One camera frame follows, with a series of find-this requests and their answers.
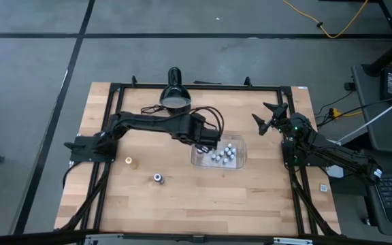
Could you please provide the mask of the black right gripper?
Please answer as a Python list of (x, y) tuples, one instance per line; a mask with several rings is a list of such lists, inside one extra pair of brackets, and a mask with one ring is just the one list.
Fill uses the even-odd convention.
[(310, 130), (310, 121), (303, 114), (293, 113), (290, 118), (287, 117), (287, 103), (281, 103), (278, 105), (263, 102), (263, 105), (272, 111), (272, 117), (278, 118), (273, 121), (269, 119), (265, 122), (262, 118), (259, 118), (256, 114), (252, 114), (255, 122), (259, 129), (259, 135), (265, 135), (270, 127), (277, 129), (280, 133), (287, 136), (297, 136), (303, 133), (307, 133)]

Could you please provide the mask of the clear plastic bin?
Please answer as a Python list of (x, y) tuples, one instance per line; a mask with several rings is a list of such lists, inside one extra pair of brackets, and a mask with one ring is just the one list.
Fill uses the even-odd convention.
[[(220, 152), (224, 152), (224, 148), (227, 147), (227, 144), (229, 143), (232, 144), (232, 148), (237, 149), (236, 153), (232, 153), (235, 155), (234, 159), (230, 159), (227, 155), (227, 152), (225, 152), (224, 156), (219, 155)], [(203, 157), (202, 161), (197, 160), (196, 149), (197, 148), (195, 146), (193, 146), (191, 149), (191, 163), (194, 166), (222, 169), (242, 169), (247, 160), (246, 142), (241, 135), (223, 134), (222, 138), (218, 142), (217, 149), (205, 153), (205, 156)], [(220, 156), (220, 161), (216, 162), (215, 159), (211, 159), (212, 154)], [(223, 164), (223, 159), (229, 159), (229, 162)]]

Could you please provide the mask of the black stand leg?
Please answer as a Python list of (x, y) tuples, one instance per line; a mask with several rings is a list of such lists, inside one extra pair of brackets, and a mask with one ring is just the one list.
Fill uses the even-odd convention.
[(392, 47), (377, 58), (373, 63), (363, 65), (364, 72), (369, 76), (377, 76), (382, 69), (392, 62)]

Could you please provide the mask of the black desk lamp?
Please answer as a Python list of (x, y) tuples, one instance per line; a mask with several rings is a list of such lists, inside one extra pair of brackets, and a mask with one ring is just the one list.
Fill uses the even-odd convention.
[(182, 85), (182, 74), (177, 67), (169, 69), (168, 83), (160, 95), (159, 103), (170, 115), (190, 110), (191, 96)]

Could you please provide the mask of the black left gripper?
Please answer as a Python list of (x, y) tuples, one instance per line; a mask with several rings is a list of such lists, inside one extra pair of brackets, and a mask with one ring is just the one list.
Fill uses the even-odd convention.
[(206, 118), (201, 114), (184, 114), (179, 117), (175, 139), (183, 144), (194, 145), (202, 152), (216, 150), (220, 141), (220, 131), (205, 126)]

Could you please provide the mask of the black aluminium rig frame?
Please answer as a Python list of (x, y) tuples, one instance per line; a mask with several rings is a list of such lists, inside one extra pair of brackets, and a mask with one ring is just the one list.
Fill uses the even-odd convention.
[[(93, 82), (80, 128), (81, 135), (100, 131), (111, 83)], [(310, 232), (310, 221), (301, 203), (302, 225), (297, 224), (288, 170), (284, 167), (282, 135), (270, 129), (258, 135), (252, 113), (268, 119), (272, 113), (263, 102), (277, 103), (278, 93), (256, 90), (257, 86), (186, 85), (192, 106), (210, 105), (225, 119), (225, 134), (241, 135), (247, 146), (242, 169), (199, 167), (191, 164), (191, 147), (168, 134), (128, 132), (118, 145), (99, 230), (113, 233), (171, 233), (195, 235), (296, 236), (298, 227)], [(125, 159), (134, 158), (137, 168)], [(93, 163), (81, 163), (67, 176), (54, 228), (76, 213), (88, 193)], [(307, 167), (315, 207), (331, 228), (340, 232), (327, 176)], [(161, 174), (164, 184), (153, 176)], [(320, 191), (320, 185), (327, 192)]]

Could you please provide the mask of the white rod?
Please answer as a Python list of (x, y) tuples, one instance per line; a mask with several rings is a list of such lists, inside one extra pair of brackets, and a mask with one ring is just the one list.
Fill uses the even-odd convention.
[(336, 142), (334, 142), (337, 145), (341, 145), (341, 142), (343, 140), (345, 140), (346, 138), (358, 133), (359, 131), (361, 131), (362, 129), (366, 128), (368, 125), (374, 123), (376, 120), (378, 120), (380, 117), (384, 116), (385, 114), (387, 114), (388, 112), (390, 112), (392, 110), (392, 106), (387, 108), (386, 110), (382, 111), (379, 115), (373, 117), (373, 119), (369, 120), (368, 122), (366, 122), (364, 125), (360, 126), (359, 128), (355, 129), (354, 131), (348, 133), (347, 135), (341, 137), (339, 140), (337, 140)]

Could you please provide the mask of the dark grey side desk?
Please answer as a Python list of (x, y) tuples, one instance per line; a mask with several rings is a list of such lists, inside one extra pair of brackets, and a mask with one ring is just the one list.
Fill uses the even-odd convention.
[[(392, 152), (367, 151), (366, 155), (372, 157), (381, 167), (383, 174), (392, 174)], [(366, 186), (366, 196), (364, 197), (367, 209), (367, 217), (371, 226), (377, 227), (379, 232), (384, 235), (392, 235), (392, 223), (385, 216), (380, 198), (378, 196), (379, 184)]]
[(392, 103), (380, 100), (380, 78), (367, 75), (360, 65), (351, 71), (365, 121), (385, 113), (366, 127), (370, 146), (377, 151), (392, 152)]

